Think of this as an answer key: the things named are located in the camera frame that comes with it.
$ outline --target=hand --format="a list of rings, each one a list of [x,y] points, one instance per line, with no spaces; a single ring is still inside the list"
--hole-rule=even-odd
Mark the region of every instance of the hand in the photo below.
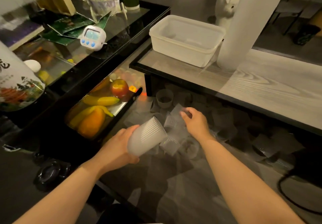
[[[127,142],[139,125],[131,126],[128,129],[121,129],[115,136],[108,140],[100,151],[90,160],[95,162],[99,174],[121,168],[127,164],[139,162],[137,156],[131,155],[127,151]]]
[[[214,137],[209,132],[206,117],[194,108],[186,108],[186,110],[192,114],[192,118],[189,118],[185,112],[181,111],[180,114],[187,125],[188,132],[199,143],[208,139],[214,140]]]

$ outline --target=white rabbit figurine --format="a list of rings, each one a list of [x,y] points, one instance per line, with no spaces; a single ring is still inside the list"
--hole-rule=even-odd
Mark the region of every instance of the white rabbit figurine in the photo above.
[[[217,0],[215,6],[216,25],[228,30],[239,0]]]

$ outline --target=power cord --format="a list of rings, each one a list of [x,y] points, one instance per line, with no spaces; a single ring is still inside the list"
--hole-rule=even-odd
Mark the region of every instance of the power cord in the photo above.
[[[288,200],[290,201],[292,204],[294,204],[295,206],[299,207],[302,210],[305,210],[307,212],[310,212],[312,214],[316,214],[316,215],[322,215],[322,212],[319,211],[315,211],[315,210],[310,210],[308,208],[305,208],[297,203],[295,203],[293,200],[291,200],[289,197],[286,196],[286,194],[283,192],[281,184],[282,182],[284,182],[285,180],[287,180],[288,178],[294,176],[293,171],[289,171],[287,174],[285,174],[277,183],[277,189],[279,190],[279,192]]]

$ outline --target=plastic storage box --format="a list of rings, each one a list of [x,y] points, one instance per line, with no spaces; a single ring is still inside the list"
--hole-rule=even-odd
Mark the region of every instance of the plastic storage box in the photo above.
[[[150,29],[153,50],[205,67],[223,40],[223,27],[169,15]]]

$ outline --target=apple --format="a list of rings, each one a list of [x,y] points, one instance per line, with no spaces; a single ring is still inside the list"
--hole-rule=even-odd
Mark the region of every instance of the apple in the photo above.
[[[112,94],[117,98],[122,98],[128,93],[128,84],[125,80],[116,79],[111,85]]]

